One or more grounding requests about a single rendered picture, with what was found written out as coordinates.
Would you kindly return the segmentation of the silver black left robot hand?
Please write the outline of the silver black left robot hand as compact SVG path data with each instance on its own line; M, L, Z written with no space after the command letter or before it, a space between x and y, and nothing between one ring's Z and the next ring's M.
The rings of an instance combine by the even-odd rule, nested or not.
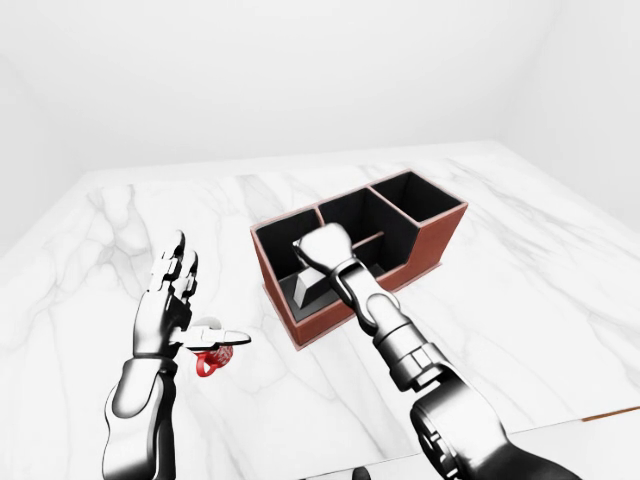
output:
M248 334L207 325L191 326L190 298L197 288L198 255L175 231L151 269L136 313L133 355L174 358L180 347L195 353L248 344Z

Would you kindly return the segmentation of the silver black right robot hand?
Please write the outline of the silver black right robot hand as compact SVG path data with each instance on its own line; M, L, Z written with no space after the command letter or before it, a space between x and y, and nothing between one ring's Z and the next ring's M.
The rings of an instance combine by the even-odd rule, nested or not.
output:
M352 242L346 230L338 223L329 223L293 242L294 253L305 265L298 274L294 289L294 302L300 308L308 305L325 292L333 290L348 305L352 296L340 275L357 266Z

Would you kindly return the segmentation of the red-brown desk caddy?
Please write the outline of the red-brown desk caddy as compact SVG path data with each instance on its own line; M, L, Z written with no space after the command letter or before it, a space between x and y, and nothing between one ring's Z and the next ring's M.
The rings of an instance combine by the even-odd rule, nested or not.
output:
M294 322L279 281L304 265L293 242L328 223L344 227L354 253L387 290L396 291L435 268L468 204L407 170L251 228L265 290L296 349L352 316L339 299Z

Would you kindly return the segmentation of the red and white patterned mug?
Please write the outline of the red and white patterned mug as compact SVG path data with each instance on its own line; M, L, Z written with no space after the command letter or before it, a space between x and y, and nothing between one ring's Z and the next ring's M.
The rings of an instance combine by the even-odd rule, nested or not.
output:
M194 323L194 326L208 326L212 329L219 330L222 328L221 322L215 317L202 317ZM196 373L200 377L208 377L212 375L218 368L224 367L233 356L232 346L222 346L212 351L195 352Z

